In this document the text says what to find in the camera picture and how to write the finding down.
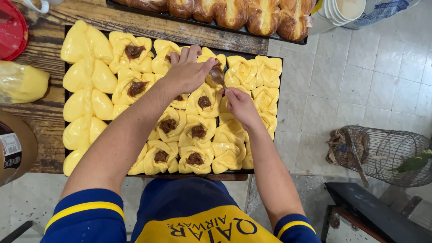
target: jersey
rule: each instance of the jersey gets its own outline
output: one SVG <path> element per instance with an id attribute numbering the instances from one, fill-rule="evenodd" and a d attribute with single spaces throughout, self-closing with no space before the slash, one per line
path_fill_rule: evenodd
<path id="1" fill-rule="evenodd" d="M 270 233 L 245 214 L 220 181 L 154 179 L 144 189 L 132 243 L 320 243 L 307 218 L 290 214 Z M 123 201 L 113 191 L 88 189 L 63 198 L 42 243 L 126 242 Z"/>

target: baking tray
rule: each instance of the baking tray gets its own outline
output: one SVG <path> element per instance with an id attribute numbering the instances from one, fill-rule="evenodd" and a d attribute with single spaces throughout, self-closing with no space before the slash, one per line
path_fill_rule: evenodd
<path id="1" fill-rule="evenodd" d="M 196 21 L 193 18 L 183 19 L 183 18 L 179 18 L 179 17 L 174 17 L 174 16 L 169 15 L 168 12 L 165 12 L 165 13 L 156 13 L 156 12 L 152 12 L 152 11 L 147 11 L 147 10 L 137 9 L 137 8 L 134 8 L 134 7 L 129 7 L 129 6 L 120 4 L 118 2 L 114 2 L 113 0 L 105 0 L 105 2 L 106 2 L 106 4 L 108 6 L 111 6 L 114 9 L 121 10 L 121 11 L 126 11 L 126 12 L 131 12 L 131 13 L 138 13 L 138 14 L 143 14 L 143 15 L 149 15 L 149 16 L 152 16 L 152 17 L 157 17 L 157 18 L 162 18 L 162 19 L 169 19 L 169 20 L 173 20 L 173 21 L 177 21 L 177 22 L 194 24 L 194 25 L 199 25 L 199 26 L 204 26 L 204 27 L 210 27 L 210 28 L 214 28 L 214 29 L 218 29 L 218 30 L 233 32 L 233 33 L 236 33 L 236 34 L 251 35 L 251 36 L 260 37 L 260 38 L 263 38 L 263 39 L 269 39 L 270 38 L 270 39 L 274 39 L 274 40 L 278 40 L 278 41 L 283 41 L 283 42 L 290 42 L 290 43 L 294 43 L 294 44 L 298 44 L 298 45 L 305 45 L 308 42 L 308 37 L 307 36 L 306 36 L 306 38 L 304 38 L 300 42 L 292 42 L 292 41 L 289 41 L 289 40 L 286 40 L 286 39 L 280 37 L 277 33 L 274 33 L 272 36 L 262 36 L 262 35 L 252 34 L 252 33 L 250 33 L 247 30 L 246 26 L 243 26 L 243 27 L 241 27 L 238 30 L 236 30 L 236 29 L 229 29 L 229 28 L 225 28 L 225 27 L 219 26 L 218 24 L 216 24 L 216 22 L 214 20 L 211 23 L 203 23 L 203 22 Z"/>
<path id="2" fill-rule="evenodd" d="M 71 28 L 72 26 L 70 26 L 70 25 L 66 25 L 65 27 L 64 27 L 64 36 L 66 37 L 66 34 L 69 32 L 69 30 L 70 30 L 70 28 Z M 109 33 L 110 33 L 110 31 L 104 31 L 104 30 L 101 30 L 101 32 L 108 38 L 108 35 L 109 35 Z M 177 44 L 178 46 L 190 46 L 190 44 L 185 44 L 185 43 L 180 43 L 180 42 L 174 42 L 175 44 Z M 238 55 L 238 56 L 242 56 L 242 57 L 244 57 L 244 58 L 246 58 L 247 60 L 249 60 L 249 59 L 254 59 L 255 58 L 255 56 L 257 56 L 257 55 L 255 55 L 255 54 L 250 54 L 250 53 L 244 53 L 244 52 L 239 52 L 239 51 L 226 51 L 226 50 L 221 50 L 221 49 L 216 49 L 216 48 L 209 48 L 215 55 L 219 55 L 219 54 L 224 54 L 225 56 L 234 56 L 234 55 Z M 156 51 L 155 51 L 155 48 L 154 48 L 154 46 L 152 45 L 152 49 L 151 49 L 151 51 L 153 52 L 153 54 L 154 55 L 156 55 Z M 68 70 L 69 70 L 69 68 L 71 67 L 72 65 L 71 64 L 69 64 L 69 63 L 67 63 L 67 62 L 64 62 L 64 73 L 66 73 Z M 227 70 L 228 68 L 227 68 L 227 64 L 225 65 L 225 67 L 224 67 L 224 69 L 223 69 L 223 71 L 224 72 L 226 72 L 226 70 Z M 66 103 L 66 101 L 69 99 L 69 97 L 72 95 L 73 93 L 72 92 L 70 92 L 70 91 L 68 91 L 67 89 L 64 89 L 64 102 Z M 107 94 L 108 95 L 108 97 L 111 99 L 112 98 L 112 95 L 111 94 Z M 64 127 L 66 128 L 68 125 L 69 125 L 69 123 L 70 122 L 67 122 L 67 121 L 65 121 L 64 122 Z M 216 117 L 216 127 L 218 127 L 219 126 L 219 117 Z M 65 154 L 65 158 L 70 154 L 72 152 L 72 150 L 69 150 L 69 149 L 66 149 L 65 148 L 65 152 L 64 152 L 64 154 Z M 169 173 L 168 171 L 166 171 L 165 173 L 158 173 L 158 174 L 156 174 L 156 175 L 152 175 L 151 177 L 156 177 L 156 178 L 167 178 L 168 177 L 168 175 L 188 175 L 187 177 L 190 177 L 190 175 L 191 174 L 193 174 L 193 173 L 189 173 L 189 174 L 181 174 L 181 173 L 179 173 L 178 171 L 177 172 L 174 172 L 174 173 Z M 254 174 L 254 170 L 253 169 L 239 169 L 239 170 L 227 170 L 227 171 L 225 171 L 225 172 L 223 172 L 223 173 L 221 173 L 221 174 L 219 174 L 219 175 L 223 175 L 223 174 Z M 138 174 L 138 175 L 134 175 L 134 176 L 147 176 L 146 174 L 144 174 L 144 173 L 142 173 L 142 174 Z"/>

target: parrot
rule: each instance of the parrot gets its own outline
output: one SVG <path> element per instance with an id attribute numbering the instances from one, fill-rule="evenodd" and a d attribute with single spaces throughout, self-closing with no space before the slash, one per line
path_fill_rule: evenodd
<path id="1" fill-rule="evenodd" d="M 393 169 L 389 169 L 388 171 L 404 173 L 407 171 L 416 171 L 428 163 L 428 160 L 432 157 L 432 150 L 427 149 L 423 150 L 418 156 L 407 158 L 402 164 Z"/>

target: white cup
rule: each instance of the white cup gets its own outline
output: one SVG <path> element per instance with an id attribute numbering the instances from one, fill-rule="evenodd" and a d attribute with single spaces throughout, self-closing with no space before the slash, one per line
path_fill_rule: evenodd
<path id="1" fill-rule="evenodd" d="M 62 3 L 64 0 L 41 0 L 42 3 L 42 7 L 41 9 L 38 9 L 35 5 L 33 5 L 33 3 L 31 2 L 31 0 L 24 0 L 24 3 L 31 9 L 36 10 L 40 13 L 48 13 L 48 10 L 50 9 L 50 3 L 52 5 L 57 5 Z"/>

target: wire cage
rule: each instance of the wire cage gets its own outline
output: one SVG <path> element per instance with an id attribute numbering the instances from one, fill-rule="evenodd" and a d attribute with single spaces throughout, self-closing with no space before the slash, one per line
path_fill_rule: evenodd
<path id="1" fill-rule="evenodd" d="M 345 142 L 349 134 L 361 167 L 367 176 L 400 187 L 417 187 L 432 182 L 431 140 L 407 131 L 345 126 L 330 133 L 330 152 L 335 161 L 358 171 Z"/>

